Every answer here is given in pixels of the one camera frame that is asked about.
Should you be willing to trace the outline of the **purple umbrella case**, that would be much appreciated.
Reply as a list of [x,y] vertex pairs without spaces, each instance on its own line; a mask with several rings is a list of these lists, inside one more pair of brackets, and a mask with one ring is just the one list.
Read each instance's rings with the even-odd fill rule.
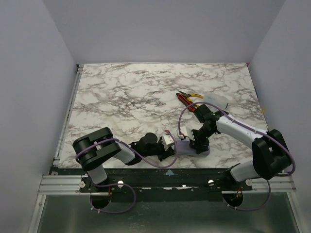
[[191,156],[191,157],[206,157],[210,154],[210,149],[208,149],[201,153],[196,153],[195,149],[190,148],[190,141],[188,140],[178,140],[177,146],[173,146],[174,152],[178,150],[178,156]]

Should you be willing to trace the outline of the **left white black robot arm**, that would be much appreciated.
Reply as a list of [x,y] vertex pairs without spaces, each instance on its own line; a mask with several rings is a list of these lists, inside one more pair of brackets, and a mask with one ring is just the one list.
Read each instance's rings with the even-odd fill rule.
[[172,164],[159,166],[146,158],[157,156],[162,160],[174,155],[174,160],[177,160],[178,157],[177,141],[170,131],[165,131],[160,138],[154,133],[147,133],[139,141],[126,144],[116,139],[112,131],[105,127],[76,139],[72,146],[76,153],[76,162],[94,184],[103,184],[107,180],[103,163],[110,158],[120,160],[127,166],[145,161],[153,167],[164,169]]

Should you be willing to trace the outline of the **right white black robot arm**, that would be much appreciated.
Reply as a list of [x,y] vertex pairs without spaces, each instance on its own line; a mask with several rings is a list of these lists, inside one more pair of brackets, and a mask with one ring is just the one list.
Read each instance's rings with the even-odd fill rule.
[[232,180],[269,180],[280,176],[280,172],[289,166],[294,168],[293,158],[278,130],[256,130],[234,119],[228,112],[212,112],[206,105],[198,106],[193,113],[203,124],[200,129],[189,132],[190,147],[195,149],[197,154],[207,151],[209,138],[219,133],[235,138],[252,150],[252,161],[237,164],[229,169],[228,176]]

